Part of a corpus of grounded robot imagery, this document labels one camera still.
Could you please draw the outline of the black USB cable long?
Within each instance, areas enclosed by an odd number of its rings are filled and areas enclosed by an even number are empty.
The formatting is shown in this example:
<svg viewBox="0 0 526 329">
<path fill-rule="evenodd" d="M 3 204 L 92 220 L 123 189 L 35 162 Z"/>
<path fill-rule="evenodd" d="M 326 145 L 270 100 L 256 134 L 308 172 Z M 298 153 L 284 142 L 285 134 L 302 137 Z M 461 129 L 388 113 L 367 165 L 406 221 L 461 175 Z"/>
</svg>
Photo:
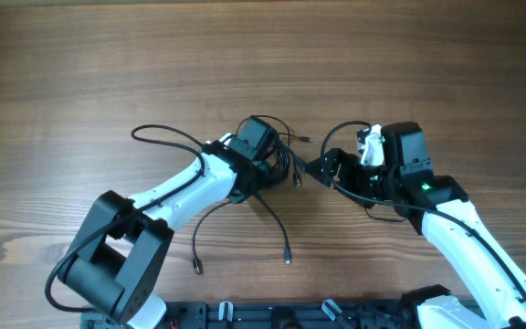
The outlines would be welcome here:
<svg viewBox="0 0 526 329">
<path fill-rule="evenodd" d="M 286 264 L 291 264 L 292 254 L 291 254 L 291 248 L 289 244 L 289 235 L 283 225 L 283 222 L 279 219 L 279 217 L 274 212 L 274 210 L 268 205 L 268 203 L 262 198 L 260 194 L 255 194 L 254 197 L 263 206 L 263 208 L 265 208 L 269 212 L 269 214 L 273 217 L 273 219 L 279 226 L 279 229 L 283 237 L 283 242 L 284 242 L 284 249 L 283 249 L 284 261 Z"/>
</svg>

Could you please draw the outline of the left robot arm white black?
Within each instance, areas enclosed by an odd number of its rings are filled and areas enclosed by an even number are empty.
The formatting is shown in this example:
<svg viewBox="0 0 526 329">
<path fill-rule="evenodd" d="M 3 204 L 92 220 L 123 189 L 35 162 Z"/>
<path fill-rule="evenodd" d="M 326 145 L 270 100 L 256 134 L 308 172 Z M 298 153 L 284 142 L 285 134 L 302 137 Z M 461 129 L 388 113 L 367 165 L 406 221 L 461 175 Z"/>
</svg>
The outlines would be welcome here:
<svg viewBox="0 0 526 329">
<path fill-rule="evenodd" d="M 153 291 L 174 232 L 206 207 L 241 203 L 265 184 L 266 157 L 278 135 L 251 116 L 242 129 L 202 143 L 195 160 L 159 186 L 129 197 L 99 196 L 67 254 L 50 273 L 120 326 L 155 328 L 166 303 Z"/>
</svg>

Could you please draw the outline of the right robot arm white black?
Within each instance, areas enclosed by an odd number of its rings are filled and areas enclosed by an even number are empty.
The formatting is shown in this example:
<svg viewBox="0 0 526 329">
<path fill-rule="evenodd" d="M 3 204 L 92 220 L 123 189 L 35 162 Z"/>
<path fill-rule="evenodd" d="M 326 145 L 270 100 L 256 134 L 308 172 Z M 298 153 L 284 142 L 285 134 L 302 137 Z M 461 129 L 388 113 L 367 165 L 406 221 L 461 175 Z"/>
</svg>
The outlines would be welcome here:
<svg viewBox="0 0 526 329">
<path fill-rule="evenodd" d="M 403 296 L 407 326 L 526 328 L 526 274 L 492 237 L 458 182 L 435 175 L 420 126 L 356 124 L 357 154 L 323 145 L 306 172 L 366 209 L 392 207 L 443 254 L 480 309 L 474 313 L 445 287 L 429 286 Z"/>
</svg>

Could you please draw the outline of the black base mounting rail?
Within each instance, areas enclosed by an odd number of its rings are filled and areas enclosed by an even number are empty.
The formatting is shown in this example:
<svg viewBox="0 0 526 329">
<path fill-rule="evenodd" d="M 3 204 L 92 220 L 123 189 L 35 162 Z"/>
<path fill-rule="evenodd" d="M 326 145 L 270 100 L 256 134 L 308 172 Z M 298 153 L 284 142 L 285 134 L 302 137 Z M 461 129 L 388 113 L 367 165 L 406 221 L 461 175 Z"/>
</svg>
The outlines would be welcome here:
<svg viewBox="0 0 526 329">
<path fill-rule="evenodd" d="M 398 300 L 338 302 L 344 319 L 354 328 L 409 328 L 413 316 Z M 206 302 L 169 302 L 160 328 L 280 328 L 292 321 L 304 328 L 337 328 L 318 302 L 236 303 L 233 318 L 221 321 L 219 305 Z"/>
</svg>

